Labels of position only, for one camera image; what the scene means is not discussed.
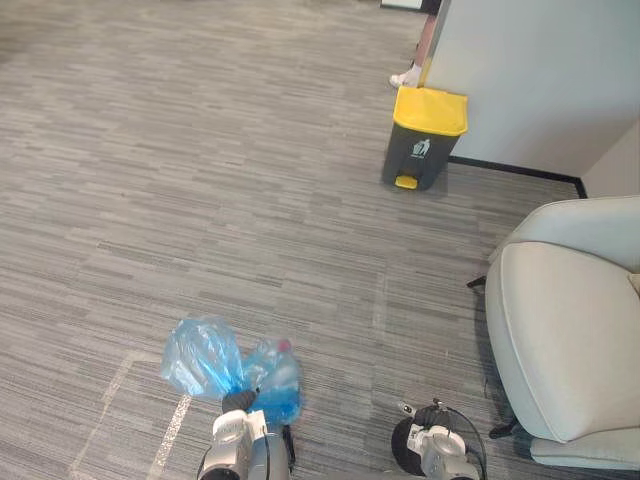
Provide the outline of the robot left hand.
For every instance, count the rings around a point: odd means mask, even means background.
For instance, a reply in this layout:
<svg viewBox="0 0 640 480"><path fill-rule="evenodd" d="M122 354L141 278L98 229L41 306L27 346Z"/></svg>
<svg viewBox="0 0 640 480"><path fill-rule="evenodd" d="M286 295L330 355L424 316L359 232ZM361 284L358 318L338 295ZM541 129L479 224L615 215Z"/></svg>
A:
<svg viewBox="0 0 640 480"><path fill-rule="evenodd" d="M224 414L240 410L249 412L252 405L259 396L260 390L243 390L236 393L229 393L222 399L222 412Z"/></svg>

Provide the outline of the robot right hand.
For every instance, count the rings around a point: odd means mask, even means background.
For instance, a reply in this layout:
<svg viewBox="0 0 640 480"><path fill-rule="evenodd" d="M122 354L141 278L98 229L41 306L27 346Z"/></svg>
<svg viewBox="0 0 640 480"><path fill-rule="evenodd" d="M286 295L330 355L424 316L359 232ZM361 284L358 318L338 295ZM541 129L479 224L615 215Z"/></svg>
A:
<svg viewBox="0 0 640 480"><path fill-rule="evenodd" d="M446 409L438 398L421 408L415 408L405 401L399 401L397 406L405 416L411 418L412 422L420 427L429 429L434 425L445 426L448 424Z"/></svg>

